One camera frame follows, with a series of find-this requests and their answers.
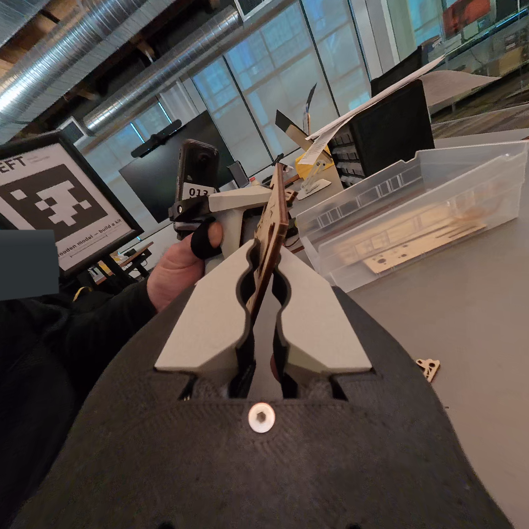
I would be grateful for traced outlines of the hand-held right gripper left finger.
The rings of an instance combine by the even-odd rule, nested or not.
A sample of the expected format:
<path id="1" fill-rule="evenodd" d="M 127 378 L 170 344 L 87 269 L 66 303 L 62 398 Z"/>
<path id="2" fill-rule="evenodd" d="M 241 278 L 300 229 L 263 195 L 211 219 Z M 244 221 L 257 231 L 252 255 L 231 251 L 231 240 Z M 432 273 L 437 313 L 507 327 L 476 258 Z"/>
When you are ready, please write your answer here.
<path id="1" fill-rule="evenodd" d="M 192 374 L 246 398 L 254 375 L 254 240 L 198 281 L 155 369 Z"/>

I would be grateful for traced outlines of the wooden model panel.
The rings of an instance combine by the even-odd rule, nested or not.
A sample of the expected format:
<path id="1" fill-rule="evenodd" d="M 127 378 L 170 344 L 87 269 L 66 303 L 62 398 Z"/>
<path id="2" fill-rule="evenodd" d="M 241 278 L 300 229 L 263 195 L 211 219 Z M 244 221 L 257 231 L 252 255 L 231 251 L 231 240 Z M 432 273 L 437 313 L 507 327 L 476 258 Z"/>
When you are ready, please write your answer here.
<path id="1" fill-rule="evenodd" d="M 255 248 L 251 254 L 258 258 L 253 270 L 255 292 L 247 302 L 252 325 L 257 320 L 272 272 L 278 263 L 289 225 L 288 205 L 296 195 L 295 191 L 285 189 L 285 169 L 286 166 L 281 162 L 274 166 L 270 182 L 271 195 L 255 231 Z"/>

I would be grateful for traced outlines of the person's left forearm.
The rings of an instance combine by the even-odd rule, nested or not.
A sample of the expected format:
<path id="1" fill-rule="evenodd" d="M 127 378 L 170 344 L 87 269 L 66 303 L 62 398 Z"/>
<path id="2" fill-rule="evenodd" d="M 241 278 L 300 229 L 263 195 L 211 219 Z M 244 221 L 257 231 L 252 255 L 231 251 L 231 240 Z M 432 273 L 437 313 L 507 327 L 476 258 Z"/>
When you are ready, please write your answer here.
<path id="1" fill-rule="evenodd" d="M 142 327 L 194 280 L 150 280 L 89 312 L 1 301 L 1 528 L 37 490 L 97 379 Z"/>

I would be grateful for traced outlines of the wooden crane model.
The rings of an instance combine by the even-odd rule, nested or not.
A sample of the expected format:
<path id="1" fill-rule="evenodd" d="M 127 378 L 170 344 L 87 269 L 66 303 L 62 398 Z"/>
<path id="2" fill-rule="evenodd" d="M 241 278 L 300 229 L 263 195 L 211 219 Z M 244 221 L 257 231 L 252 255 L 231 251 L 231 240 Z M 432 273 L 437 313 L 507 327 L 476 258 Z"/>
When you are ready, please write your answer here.
<path id="1" fill-rule="evenodd" d="M 303 125 L 304 128 L 299 128 L 290 118 L 281 113 L 278 109 L 276 110 L 276 119 L 275 124 L 279 127 L 292 141 L 294 141 L 301 149 L 308 151 L 308 149 L 313 145 L 314 141 L 308 139 L 310 135 L 310 114 L 309 107 L 314 96 L 314 91 L 316 88 L 316 83 L 310 89 L 309 95 L 305 104 L 304 114 L 303 114 Z M 301 188 L 297 193 L 297 199 L 302 201 L 319 191 L 326 189 L 331 185 L 331 181 L 322 177 L 322 174 L 325 170 L 331 168 L 334 164 L 331 155 L 323 150 L 316 161 L 308 169 L 308 172 L 303 178 L 303 183 Z"/>

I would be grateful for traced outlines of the black small-parts drawer cabinet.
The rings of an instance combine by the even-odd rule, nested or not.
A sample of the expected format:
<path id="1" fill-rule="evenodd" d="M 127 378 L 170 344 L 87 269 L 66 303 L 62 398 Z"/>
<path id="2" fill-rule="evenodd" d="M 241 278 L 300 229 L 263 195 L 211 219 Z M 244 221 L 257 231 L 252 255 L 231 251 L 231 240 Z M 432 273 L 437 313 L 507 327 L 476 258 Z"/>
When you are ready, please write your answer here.
<path id="1" fill-rule="evenodd" d="M 355 115 L 328 142 L 344 188 L 417 151 L 435 148 L 422 80 L 416 79 Z"/>

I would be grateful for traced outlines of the person's left hand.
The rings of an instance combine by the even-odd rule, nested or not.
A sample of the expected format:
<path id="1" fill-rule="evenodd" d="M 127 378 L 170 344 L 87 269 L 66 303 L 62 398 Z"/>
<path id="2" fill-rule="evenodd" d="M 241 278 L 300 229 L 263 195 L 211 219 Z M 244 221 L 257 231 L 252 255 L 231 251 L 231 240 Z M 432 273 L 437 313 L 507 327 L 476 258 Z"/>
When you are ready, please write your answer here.
<path id="1" fill-rule="evenodd" d="M 221 223 L 210 218 L 168 248 L 147 280 L 148 297 L 157 313 L 202 278 L 205 261 L 221 254 L 222 241 Z"/>

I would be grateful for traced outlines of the small wooden side table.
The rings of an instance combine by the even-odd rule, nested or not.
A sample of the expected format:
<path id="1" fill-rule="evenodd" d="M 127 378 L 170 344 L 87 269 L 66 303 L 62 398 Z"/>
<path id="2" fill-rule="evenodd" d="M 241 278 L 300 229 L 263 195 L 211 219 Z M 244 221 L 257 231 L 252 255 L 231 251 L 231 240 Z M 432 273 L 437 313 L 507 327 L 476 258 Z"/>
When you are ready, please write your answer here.
<path id="1" fill-rule="evenodd" d="M 148 242 L 138 249 L 130 248 L 123 253 L 114 252 L 107 258 L 112 259 L 116 267 L 120 268 L 126 280 L 139 281 L 149 276 L 147 261 L 152 255 L 151 247 L 154 242 Z M 114 276 L 114 269 L 107 264 L 108 261 L 100 260 L 88 270 L 90 278 L 96 286 Z"/>

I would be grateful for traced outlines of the black video bar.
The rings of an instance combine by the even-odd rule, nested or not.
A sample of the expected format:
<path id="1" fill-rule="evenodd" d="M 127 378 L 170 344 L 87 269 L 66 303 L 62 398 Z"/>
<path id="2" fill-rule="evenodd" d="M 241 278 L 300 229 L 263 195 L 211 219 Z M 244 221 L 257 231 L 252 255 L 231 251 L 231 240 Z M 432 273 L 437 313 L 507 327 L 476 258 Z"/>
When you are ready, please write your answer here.
<path id="1" fill-rule="evenodd" d="M 157 147 L 164 145 L 181 127 L 182 121 L 175 120 L 158 133 L 151 135 L 146 142 L 131 151 L 131 157 L 142 158 L 146 156 L 153 150 L 157 149 Z"/>

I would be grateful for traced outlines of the small loose wooden part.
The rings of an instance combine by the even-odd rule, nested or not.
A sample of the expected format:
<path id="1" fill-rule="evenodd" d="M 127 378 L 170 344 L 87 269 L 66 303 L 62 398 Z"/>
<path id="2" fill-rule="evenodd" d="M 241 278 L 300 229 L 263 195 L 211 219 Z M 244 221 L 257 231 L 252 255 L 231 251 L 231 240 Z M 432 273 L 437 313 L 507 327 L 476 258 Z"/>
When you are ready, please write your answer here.
<path id="1" fill-rule="evenodd" d="M 434 359 L 416 359 L 415 363 L 421 368 L 425 379 L 429 383 L 433 381 L 441 365 L 440 360 Z"/>

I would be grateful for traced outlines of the wooden cut-out sheet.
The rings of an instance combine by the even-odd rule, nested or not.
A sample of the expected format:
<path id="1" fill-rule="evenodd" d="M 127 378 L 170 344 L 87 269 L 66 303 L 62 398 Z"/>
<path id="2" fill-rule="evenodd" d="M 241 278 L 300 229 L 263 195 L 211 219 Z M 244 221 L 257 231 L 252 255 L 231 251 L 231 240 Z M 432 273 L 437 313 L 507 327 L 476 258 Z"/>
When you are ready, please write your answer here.
<path id="1" fill-rule="evenodd" d="M 486 228 L 489 214 L 489 208 L 474 206 L 459 210 L 445 203 L 409 218 L 400 218 L 371 238 L 371 249 L 362 263 L 374 274 L 381 274 Z"/>

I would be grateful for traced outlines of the clear plastic bin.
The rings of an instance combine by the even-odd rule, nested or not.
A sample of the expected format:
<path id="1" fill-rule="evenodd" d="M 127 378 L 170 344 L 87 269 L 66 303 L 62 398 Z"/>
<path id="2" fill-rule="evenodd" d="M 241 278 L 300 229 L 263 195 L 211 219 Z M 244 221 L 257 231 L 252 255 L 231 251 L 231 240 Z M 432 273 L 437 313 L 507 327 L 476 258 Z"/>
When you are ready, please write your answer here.
<path id="1" fill-rule="evenodd" d="M 345 292 L 519 215 L 528 141 L 419 151 L 296 216 L 316 272 Z"/>

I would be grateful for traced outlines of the framed black and white sign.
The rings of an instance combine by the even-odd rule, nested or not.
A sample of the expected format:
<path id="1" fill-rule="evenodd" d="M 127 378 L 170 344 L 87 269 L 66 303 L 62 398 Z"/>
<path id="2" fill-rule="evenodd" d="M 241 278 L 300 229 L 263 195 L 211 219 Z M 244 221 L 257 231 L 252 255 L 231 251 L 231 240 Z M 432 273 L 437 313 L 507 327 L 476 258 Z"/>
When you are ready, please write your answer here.
<path id="1" fill-rule="evenodd" d="M 1 145 L 1 228 L 52 230 L 61 278 L 87 270 L 142 234 L 60 131 Z"/>

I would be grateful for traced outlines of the white paper sheets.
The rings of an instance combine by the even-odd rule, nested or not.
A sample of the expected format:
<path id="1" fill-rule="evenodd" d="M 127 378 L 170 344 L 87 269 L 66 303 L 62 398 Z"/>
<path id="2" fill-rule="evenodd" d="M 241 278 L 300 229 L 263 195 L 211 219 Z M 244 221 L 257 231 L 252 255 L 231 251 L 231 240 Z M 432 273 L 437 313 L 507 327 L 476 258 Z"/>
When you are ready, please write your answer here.
<path id="1" fill-rule="evenodd" d="M 317 138 L 319 138 L 323 134 L 329 132 L 331 129 L 338 129 L 339 126 L 342 126 L 343 124 L 345 124 L 348 120 L 353 118 L 359 112 L 369 108 L 373 104 L 376 104 L 377 102 L 379 102 L 382 99 L 384 99 L 384 97 L 392 94 L 394 91 L 396 91 L 397 89 L 402 88 L 406 84 L 411 83 L 412 81 L 414 81 L 415 79 L 419 78 L 420 76 L 423 76 L 423 75 L 427 74 L 433 68 L 438 66 L 445 58 L 446 58 L 446 54 L 443 54 L 440 57 L 438 57 L 435 60 L 433 60 L 432 62 L 427 63 L 426 65 L 422 66 L 421 68 L 419 68 L 418 70 L 414 71 L 413 73 L 407 75 L 403 79 L 393 83 L 391 86 L 389 86 L 388 88 L 384 89 L 383 91 L 378 93 L 376 96 L 374 96 L 371 99 L 369 99 L 367 102 L 359 105 L 355 109 L 349 111 L 347 114 L 344 114 L 344 115 L 340 116 L 339 118 L 335 119 L 333 122 L 327 124 L 325 127 L 321 128 L 318 131 L 314 132 L 313 134 L 307 136 L 306 139 L 308 139 L 308 140 L 316 140 Z"/>

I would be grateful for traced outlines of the large black wall screen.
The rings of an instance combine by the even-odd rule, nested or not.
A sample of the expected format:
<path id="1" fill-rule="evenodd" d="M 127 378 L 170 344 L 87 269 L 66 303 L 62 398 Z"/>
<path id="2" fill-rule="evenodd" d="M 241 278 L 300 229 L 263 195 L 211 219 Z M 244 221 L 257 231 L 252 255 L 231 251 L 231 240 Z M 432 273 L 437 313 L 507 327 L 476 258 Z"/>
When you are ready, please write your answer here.
<path id="1" fill-rule="evenodd" d="M 168 219 L 168 208 L 175 202 L 179 154 L 185 140 L 208 143 L 219 151 L 217 188 L 233 179 L 228 166 L 235 162 L 234 158 L 211 115 L 205 110 L 145 155 L 134 158 L 119 169 L 126 183 L 157 222 Z"/>

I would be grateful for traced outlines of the thin silver ventilation duct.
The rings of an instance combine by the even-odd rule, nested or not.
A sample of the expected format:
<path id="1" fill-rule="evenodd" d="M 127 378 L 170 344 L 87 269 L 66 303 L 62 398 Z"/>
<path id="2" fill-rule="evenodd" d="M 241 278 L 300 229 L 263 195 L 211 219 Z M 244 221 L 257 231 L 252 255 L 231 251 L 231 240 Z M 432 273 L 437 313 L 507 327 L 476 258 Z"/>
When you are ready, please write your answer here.
<path id="1" fill-rule="evenodd" d="M 146 117 L 144 110 L 153 105 L 170 121 L 181 118 L 184 123 L 205 110 L 190 75 L 206 63 L 207 56 L 182 67 L 176 58 L 163 61 L 163 57 L 138 74 L 124 87 L 103 101 L 83 118 L 83 126 L 90 136 L 108 131 L 118 123 Z"/>

